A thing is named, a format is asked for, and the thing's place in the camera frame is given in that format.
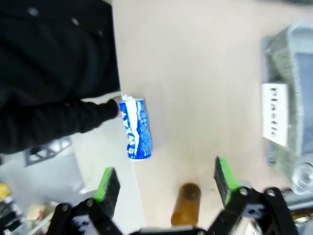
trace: yellow object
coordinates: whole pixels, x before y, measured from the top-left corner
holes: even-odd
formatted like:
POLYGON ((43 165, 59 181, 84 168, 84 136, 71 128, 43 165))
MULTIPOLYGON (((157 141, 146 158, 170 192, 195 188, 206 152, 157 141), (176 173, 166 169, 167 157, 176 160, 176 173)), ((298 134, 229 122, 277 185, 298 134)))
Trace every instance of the yellow object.
POLYGON ((0 197, 6 198, 10 194, 10 190, 6 184, 0 184, 0 197))

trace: can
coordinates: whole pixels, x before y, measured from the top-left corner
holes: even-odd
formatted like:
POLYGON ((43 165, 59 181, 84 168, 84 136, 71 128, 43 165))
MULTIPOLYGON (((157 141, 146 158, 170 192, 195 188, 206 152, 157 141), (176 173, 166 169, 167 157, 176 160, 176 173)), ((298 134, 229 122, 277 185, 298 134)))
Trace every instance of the can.
POLYGON ((149 158, 152 153, 149 119, 144 104, 144 99, 131 96, 123 96, 123 101, 119 103, 128 136, 128 157, 134 160, 149 158))

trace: black sleeve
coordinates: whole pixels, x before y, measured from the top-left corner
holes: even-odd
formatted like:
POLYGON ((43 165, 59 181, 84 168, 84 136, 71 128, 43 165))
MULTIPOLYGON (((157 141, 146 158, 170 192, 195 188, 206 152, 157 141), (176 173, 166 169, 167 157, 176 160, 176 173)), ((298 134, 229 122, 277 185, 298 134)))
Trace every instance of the black sleeve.
POLYGON ((12 154, 74 133, 84 133, 115 118, 116 102, 72 101, 0 110, 0 153, 12 154))

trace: black shirt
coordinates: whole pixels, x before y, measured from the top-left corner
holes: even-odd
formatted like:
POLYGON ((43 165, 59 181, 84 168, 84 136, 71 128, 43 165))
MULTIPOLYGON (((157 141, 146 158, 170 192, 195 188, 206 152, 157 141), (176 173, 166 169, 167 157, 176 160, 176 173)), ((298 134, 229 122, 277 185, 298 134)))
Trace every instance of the black shirt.
POLYGON ((112 8, 101 0, 1 0, 0 153, 86 132, 117 116, 112 8))

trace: beige tabletop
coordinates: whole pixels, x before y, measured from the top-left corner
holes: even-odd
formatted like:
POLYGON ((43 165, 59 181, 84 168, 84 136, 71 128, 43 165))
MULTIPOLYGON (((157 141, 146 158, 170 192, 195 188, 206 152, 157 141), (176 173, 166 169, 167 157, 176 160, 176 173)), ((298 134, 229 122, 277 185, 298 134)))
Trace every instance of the beige tabletop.
POLYGON ((149 226, 169 226, 178 188, 202 190, 199 225, 222 208, 214 159, 257 190, 286 186, 266 166, 261 133, 260 40, 313 8, 270 0, 115 0, 122 93, 143 97, 153 154, 135 163, 149 226))

